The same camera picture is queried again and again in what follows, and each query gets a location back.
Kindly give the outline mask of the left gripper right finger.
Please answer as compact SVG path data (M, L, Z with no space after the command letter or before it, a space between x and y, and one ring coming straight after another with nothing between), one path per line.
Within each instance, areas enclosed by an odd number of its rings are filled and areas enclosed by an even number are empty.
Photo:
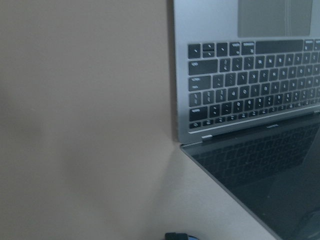
M178 240L198 240L198 238L187 233L179 233Z

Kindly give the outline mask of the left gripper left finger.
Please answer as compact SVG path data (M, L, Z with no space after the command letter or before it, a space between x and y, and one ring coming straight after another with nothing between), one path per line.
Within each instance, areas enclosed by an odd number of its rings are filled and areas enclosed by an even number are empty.
M164 237L165 240L178 240L178 234L176 232L167 232Z

